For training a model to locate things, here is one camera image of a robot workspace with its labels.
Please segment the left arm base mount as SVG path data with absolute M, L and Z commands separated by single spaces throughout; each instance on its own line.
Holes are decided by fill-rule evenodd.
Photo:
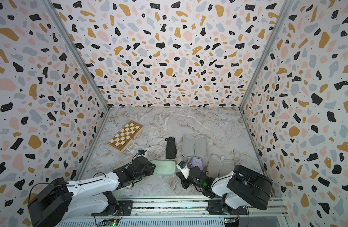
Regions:
M 130 216 L 132 212 L 133 201 L 129 200 L 121 200 L 116 201 L 112 204 L 109 204 L 101 213 L 96 213 L 95 216 L 103 217 L 103 216 L 119 216 L 125 217 Z

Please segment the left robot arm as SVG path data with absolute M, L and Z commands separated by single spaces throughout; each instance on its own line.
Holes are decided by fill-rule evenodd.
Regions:
M 124 206 L 113 192 L 133 186 L 154 173 L 156 166 L 144 156 L 113 171 L 86 180 L 57 178 L 34 198 L 28 198 L 28 211 L 34 227 L 55 227 L 61 221 L 84 215 L 124 216 Z

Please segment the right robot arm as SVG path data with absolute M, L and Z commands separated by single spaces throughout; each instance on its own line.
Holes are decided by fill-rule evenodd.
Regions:
M 207 198 L 221 198 L 224 208 L 250 205 L 264 211 L 268 207 L 273 181 L 242 165 L 236 165 L 232 172 L 217 178 L 209 177 L 197 166 L 188 168 L 183 161 L 177 164 L 177 169 L 182 188 L 192 185 Z

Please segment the mint green zippered sleeve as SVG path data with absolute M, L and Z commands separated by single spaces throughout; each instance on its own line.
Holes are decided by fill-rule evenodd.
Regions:
M 151 164 L 155 165 L 153 175 L 170 176 L 177 172 L 176 163 L 173 160 L 152 160 Z

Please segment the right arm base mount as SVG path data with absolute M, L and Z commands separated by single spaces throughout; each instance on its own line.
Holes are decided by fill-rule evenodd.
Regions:
M 246 206 L 234 209 L 220 199 L 208 200 L 207 211 L 210 215 L 248 215 Z

